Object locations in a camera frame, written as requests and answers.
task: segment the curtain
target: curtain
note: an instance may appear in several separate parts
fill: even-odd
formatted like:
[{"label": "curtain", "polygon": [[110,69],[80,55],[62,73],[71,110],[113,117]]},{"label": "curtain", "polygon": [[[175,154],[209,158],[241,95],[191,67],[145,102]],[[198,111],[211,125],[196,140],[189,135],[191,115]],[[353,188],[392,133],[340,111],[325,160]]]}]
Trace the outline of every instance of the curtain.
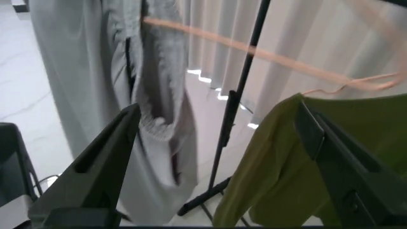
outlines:
[{"label": "curtain", "polygon": [[[364,78],[397,71],[398,59],[374,25],[348,1],[362,0],[273,0],[261,31],[258,48],[311,66]],[[249,44],[260,0],[177,0],[183,23]],[[393,26],[406,34],[407,10],[379,0],[365,1]],[[189,35],[189,65],[202,83],[227,99],[236,90],[246,53]],[[282,65],[254,58],[241,107],[253,113],[255,127],[281,100],[312,89],[336,90],[329,83]],[[314,93],[325,99],[358,99],[407,92],[407,83],[383,92],[367,93],[345,88],[338,94]]]}]

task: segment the marble floor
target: marble floor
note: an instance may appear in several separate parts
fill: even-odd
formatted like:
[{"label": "marble floor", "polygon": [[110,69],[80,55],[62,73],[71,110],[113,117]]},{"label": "marble floor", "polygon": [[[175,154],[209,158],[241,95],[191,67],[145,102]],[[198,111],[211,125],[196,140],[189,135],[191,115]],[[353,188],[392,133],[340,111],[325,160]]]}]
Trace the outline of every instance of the marble floor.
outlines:
[{"label": "marble floor", "polygon": [[[16,14],[10,0],[0,0],[0,31],[0,122],[17,124],[39,179],[59,174],[72,162],[72,156],[29,14]],[[199,184],[191,197],[194,198],[207,189],[226,103],[218,100],[217,92],[199,81],[196,75],[188,75],[186,84],[198,126]],[[231,176],[242,158],[254,132],[247,127],[250,119],[248,111],[239,110],[221,157],[216,183]],[[218,195],[206,203],[211,213],[220,200],[221,195]],[[307,224],[318,222],[312,220]],[[211,226],[211,222],[198,207],[183,217],[175,216],[169,225]]]}]

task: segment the green fabric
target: green fabric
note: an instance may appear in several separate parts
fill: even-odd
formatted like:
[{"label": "green fabric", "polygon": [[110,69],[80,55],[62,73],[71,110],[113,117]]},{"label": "green fabric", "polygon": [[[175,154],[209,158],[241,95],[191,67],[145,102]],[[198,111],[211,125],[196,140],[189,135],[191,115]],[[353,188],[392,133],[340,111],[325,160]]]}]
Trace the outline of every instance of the green fabric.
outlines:
[{"label": "green fabric", "polygon": [[317,165],[294,129],[302,99],[405,177],[407,95],[332,101],[296,94],[277,104],[255,131],[216,209],[214,226],[235,226],[249,208],[252,220],[263,226],[300,226],[311,215],[325,226],[340,224]]}]

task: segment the orange hanger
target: orange hanger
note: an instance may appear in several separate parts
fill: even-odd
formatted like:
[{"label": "orange hanger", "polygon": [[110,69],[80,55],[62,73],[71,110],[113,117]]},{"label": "orange hanger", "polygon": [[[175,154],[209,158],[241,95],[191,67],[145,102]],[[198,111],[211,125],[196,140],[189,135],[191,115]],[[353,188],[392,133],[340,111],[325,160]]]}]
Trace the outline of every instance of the orange hanger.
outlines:
[{"label": "orange hanger", "polygon": [[[236,48],[238,50],[245,51],[247,53],[250,53],[254,56],[257,56],[259,58],[269,60],[269,61],[274,61],[278,64],[281,64],[286,67],[290,67],[296,71],[308,74],[310,76],[315,76],[318,78],[321,78],[323,80],[328,80],[333,83],[338,83],[342,84],[343,86],[339,88],[338,90],[335,90],[334,92],[326,92],[321,89],[316,89],[316,90],[310,90],[307,92],[304,92],[303,94],[309,94],[312,92],[322,92],[325,94],[335,94],[341,91],[344,87],[353,87],[357,88],[360,90],[364,91],[381,91],[385,90],[391,87],[394,87],[398,84],[400,84],[405,77],[407,77],[407,63],[404,63],[405,60],[407,60],[407,52],[404,46],[404,39],[402,35],[400,35],[400,32],[394,28],[391,24],[386,22],[380,15],[379,13],[372,9],[370,6],[368,6],[364,1],[362,0],[354,0],[354,1],[349,1],[355,6],[355,9],[363,16],[363,19],[367,20],[369,23],[373,24],[378,29],[386,39],[388,39],[389,44],[391,45],[392,49],[399,54],[399,72],[398,73],[391,73],[391,74],[384,74],[384,75],[378,75],[378,76],[370,76],[367,78],[363,79],[356,79],[352,80],[344,75],[340,75],[337,73],[332,73],[323,69],[318,69],[316,67],[307,65],[305,63],[287,58],[282,55],[277,55],[272,52],[268,52],[259,48],[256,48],[255,46],[247,46],[245,43],[238,42],[231,40],[230,38],[226,38],[211,32],[206,32],[201,29],[197,29],[194,27],[186,26],[180,23],[176,22],[171,22],[167,20],[160,20],[156,18],[151,18],[151,17],[144,17],[144,22],[147,24],[153,24],[153,25],[158,25],[158,26],[164,26],[164,27],[169,27],[172,29],[177,29],[186,33],[190,33],[196,36],[200,36],[201,38],[208,39],[211,41],[215,41],[218,43],[221,43],[223,45]],[[386,83],[369,83],[368,81],[371,80],[377,80],[380,78],[388,78],[391,76],[395,76],[395,79],[392,81],[386,82]]]}]

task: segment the white curtain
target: white curtain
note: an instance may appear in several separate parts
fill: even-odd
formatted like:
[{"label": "white curtain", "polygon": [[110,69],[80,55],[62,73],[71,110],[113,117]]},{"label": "white curtain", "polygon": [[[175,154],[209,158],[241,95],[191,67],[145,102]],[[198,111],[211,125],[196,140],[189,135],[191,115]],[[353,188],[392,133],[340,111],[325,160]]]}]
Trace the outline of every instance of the white curtain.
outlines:
[{"label": "white curtain", "polygon": [[[347,1],[362,0],[271,1],[258,47],[351,78],[397,71],[398,60],[387,40]],[[379,0],[366,2],[406,34],[406,9]],[[178,0],[178,4],[184,24],[249,44],[260,0]],[[218,90],[218,98],[227,99],[228,91],[236,90],[244,52],[190,35],[188,55],[189,69],[200,70],[192,72]],[[241,103],[253,112],[252,123],[258,124],[274,105],[293,94],[339,87],[255,58]],[[407,83],[402,83],[374,94],[346,88],[335,95],[310,96],[356,99],[406,92]]]}]

